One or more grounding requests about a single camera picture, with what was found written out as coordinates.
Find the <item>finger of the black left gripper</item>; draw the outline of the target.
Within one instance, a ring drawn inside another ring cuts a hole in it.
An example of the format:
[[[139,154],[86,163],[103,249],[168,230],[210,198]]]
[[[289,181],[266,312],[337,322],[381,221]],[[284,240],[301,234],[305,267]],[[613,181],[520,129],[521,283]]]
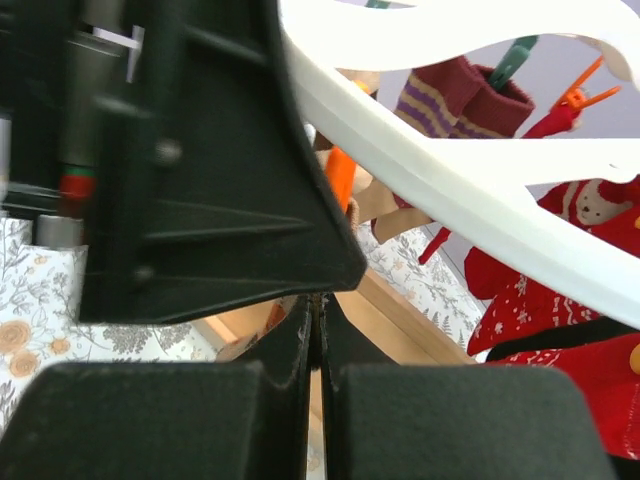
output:
[[[182,323],[354,289],[364,256],[297,111],[273,1],[131,1],[98,95],[82,323]]]

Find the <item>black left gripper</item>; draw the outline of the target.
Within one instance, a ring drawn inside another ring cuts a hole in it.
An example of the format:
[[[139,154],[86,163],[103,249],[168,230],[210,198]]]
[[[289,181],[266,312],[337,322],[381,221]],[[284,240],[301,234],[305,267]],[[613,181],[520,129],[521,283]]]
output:
[[[95,185],[94,97],[141,47],[144,1],[1,4],[2,208],[51,249],[82,240]]]

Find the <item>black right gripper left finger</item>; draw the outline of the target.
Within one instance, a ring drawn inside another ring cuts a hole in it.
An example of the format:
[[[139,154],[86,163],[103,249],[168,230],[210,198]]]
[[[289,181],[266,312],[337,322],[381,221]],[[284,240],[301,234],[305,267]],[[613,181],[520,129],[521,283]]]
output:
[[[312,308],[231,362],[57,363],[1,439],[5,479],[301,479]]]

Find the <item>white round clip hanger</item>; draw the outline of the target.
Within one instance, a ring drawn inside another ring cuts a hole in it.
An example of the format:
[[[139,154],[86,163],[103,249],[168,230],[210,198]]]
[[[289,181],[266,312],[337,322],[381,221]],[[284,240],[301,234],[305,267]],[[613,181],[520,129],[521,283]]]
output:
[[[639,18],[621,1],[425,1],[369,9],[279,5],[302,116],[414,206],[538,282],[629,326],[639,323],[638,260],[540,209],[529,187],[626,182],[635,139],[428,139],[342,77],[438,63],[527,35],[584,37],[620,79],[639,79]]]

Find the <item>red christmas sock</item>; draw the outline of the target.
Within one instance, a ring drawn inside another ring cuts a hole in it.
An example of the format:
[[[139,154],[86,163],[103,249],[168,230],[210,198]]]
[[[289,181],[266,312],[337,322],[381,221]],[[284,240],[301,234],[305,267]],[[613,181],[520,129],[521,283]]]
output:
[[[639,332],[516,272],[477,248],[471,293],[490,302],[467,346],[499,364],[549,366],[582,390],[606,451],[639,458]]]
[[[551,188],[537,204],[572,225],[592,232],[639,205],[639,176],[628,183],[578,180]]]

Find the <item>argyle brown sock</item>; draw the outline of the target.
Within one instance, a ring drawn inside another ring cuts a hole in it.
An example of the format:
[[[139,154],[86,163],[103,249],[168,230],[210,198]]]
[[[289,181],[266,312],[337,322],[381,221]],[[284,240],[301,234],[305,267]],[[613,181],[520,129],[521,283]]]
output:
[[[232,361],[248,351],[286,319],[296,301],[296,295],[288,295],[218,315],[217,318],[234,335],[234,338],[225,342],[216,360]]]

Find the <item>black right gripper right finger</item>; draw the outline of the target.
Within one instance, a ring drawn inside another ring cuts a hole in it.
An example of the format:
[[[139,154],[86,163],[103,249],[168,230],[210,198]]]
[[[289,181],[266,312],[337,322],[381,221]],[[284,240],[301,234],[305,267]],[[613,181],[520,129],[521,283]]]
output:
[[[319,303],[331,479],[611,479],[586,402],[542,367],[402,366]]]

